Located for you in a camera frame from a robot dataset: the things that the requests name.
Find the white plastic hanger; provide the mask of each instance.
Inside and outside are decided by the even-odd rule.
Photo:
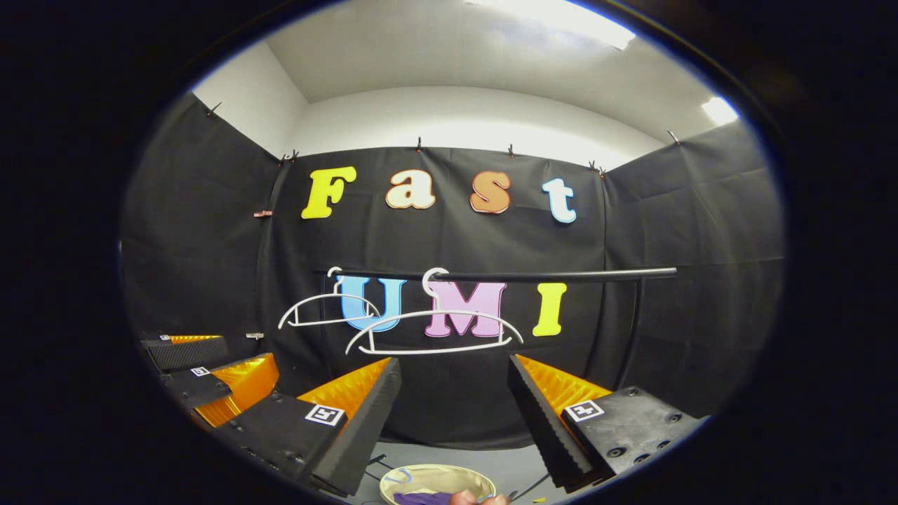
[[[343,269],[341,269],[340,267],[333,267],[332,269],[328,270],[328,277],[330,277],[333,274],[333,272],[340,271],[340,270],[343,270]],[[347,295],[345,293],[339,293],[339,285],[340,284],[343,284],[343,278],[341,278],[340,280],[337,281],[336,284],[334,284],[334,292],[333,293],[329,293],[327,295],[317,295],[314,297],[308,297],[305,300],[297,303],[296,305],[288,308],[287,311],[284,312],[284,317],[281,317],[280,323],[277,324],[277,328],[280,330],[281,327],[284,326],[284,321],[286,321],[286,319],[290,315],[290,313],[293,313],[294,320],[287,321],[286,323],[291,326],[294,326],[294,327],[296,327],[296,326],[312,326],[315,324],[345,323],[346,321],[356,321],[358,319],[367,319],[367,318],[371,317],[371,311],[368,310],[369,308],[374,310],[374,313],[377,315],[377,317],[381,316],[381,313],[380,313],[380,311],[377,310],[377,307],[375,307],[374,304],[369,302],[368,300],[366,300],[362,297],[357,297],[355,295]],[[313,300],[317,300],[319,298],[330,298],[330,297],[346,297],[346,298],[355,298],[357,300],[362,300],[363,302],[365,302],[365,315],[361,316],[361,317],[350,317],[348,319],[332,319],[330,321],[310,321],[308,323],[300,323],[299,322],[299,306],[300,305],[302,305],[306,302],[311,302]]]
[[[349,350],[352,349],[352,344],[356,343],[356,341],[359,339],[359,337],[364,335],[366,332],[368,333],[368,345],[370,347],[369,347],[369,349],[366,349],[364,347],[359,347],[359,350],[361,350],[365,354],[388,354],[388,355],[390,355],[390,354],[441,354],[444,352],[462,352],[462,351],[466,351],[466,350],[480,350],[480,349],[488,349],[490,347],[499,347],[499,346],[505,345],[511,341],[511,337],[508,337],[505,339],[502,338],[504,331],[503,331],[502,327],[500,326],[498,341],[488,343],[488,344],[472,345],[470,347],[460,347],[460,348],[456,348],[456,349],[376,350],[374,348],[374,333],[372,332],[373,328],[375,328],[383,323],[388,323],[390,321],[396,321],[398,319],[405,319],[406,317],[417,317],[420,315],[458,314],[458,315],[476,315],[478,317],[486,317],[487,319],[492,319],[493,321],[500,322],[503,326],[507,326],[508,329],[510,329],[517,336],[517,339],[521,343],[524,343],[524,337],[521,336],[521,333],[519,331],[517,331],[517,329],[511,323],[509,323],[508,321],[506,321],[505,319],[502,319],[500,317],[496,317],[494,315],[489,315],[489,314],[483,314],[480,312],[473,312],[470,310],[441,310],[439,295],[433,289],[431,289],[430,286],[427,285],[428,280],[435,273],[449,273],[449,271],[439,268],[439,267],[433,268],[433,269],[426,271],[424,273],[424,277],[421,279],[421,287],[424,289],[424,292],[427,293],[428,296],[430,296],[431,298],[434,299],[434,307],[436,307],[435,310],[423,310],[420,312],[409,312],[407,314],[395,315],[393,317],[388,317],[386,319],[377,321],[376,323],[369,324],[364,330],[356,333],[356,336],[354,336],[352,338],[352,340],[349,341],[349,344],[346,346],[346,354],[349,354]]]

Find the ceiling light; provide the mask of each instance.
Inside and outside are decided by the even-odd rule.
[[[558,30],[593,37],[624,50],[636,35],[589,9],[566,0],[465,0],[466,4],[486,5],[544,22]]]
[[[735,113],[730,104],[722,98],[712,98],[708,103],[701,105],[701,108],[711,117],[711,119],[720,125],[725,125],[739,119],[739,115]]]

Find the white wall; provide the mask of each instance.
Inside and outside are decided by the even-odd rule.
[[[295,126],[308,105],[262,41],[220,66],[193,93],[216,114],[272,155],[292,154]]]
[[[663,146],[615,120],[562,102],[459,86],[393,88],[313,103],[290,148],[302,155],[366,147],[467,147],[610,170]]]

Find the blue letter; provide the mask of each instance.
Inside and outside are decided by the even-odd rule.
[[[574,198],[574,190],[566,187],[561,179],[552,179],[542,185],[542,190],[549,193],[549,208],[552,215],[562,223],[573,223],[577,213],[568,208],[568,198]]]
[[[365,284],[368,283],[368,277],[349,277],[338,276],[338,280],[343,279],[340,284],[340,292],[344,295],[353,295],[355,297],[365,297]],[[364,330],[369,324],[376,323],[386,317],[393,317],[402,313],[402,285],[405,280],[402,279],[378,279],[383,284],[383,299],[386,304],[384,310],[381,311],[380,317],[365,317],[365,302],[356,298],[343,297],[342,308],[343,318],[350,319],[354,317],[365,317],[365,319],[356,319],[355,321],[347,321],[354,328]],[[373,332],[386,332],[399,323],[399,320],[390,321],[372,328]]]

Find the yellow letter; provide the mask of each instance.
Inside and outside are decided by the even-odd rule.
[[[328,207],[328,197],[332,203],[339,202],[343,197],[343,186],[347,182],[356,179],[356,169],[351,166],[341,168],[328,168],[325,170],[316,170],[309,174],[312,178],[312,191],[309,192],[309,205],[303,209],[303,219],[320,219],[330,216],[330,207]]]
[[[387,205],[392,208],[428,208],[436,201],[430,194],[433,180],[423,170],[403,170],[390,178],[390,184],[399,184],[387,191]]]
[[[533,328],[533,336],[548,337],[561,333],[559,324],[561,295],[568,290],[568,285],[563,282],[542,282],[536,290],[542,294],[542,305],[540,321]]]

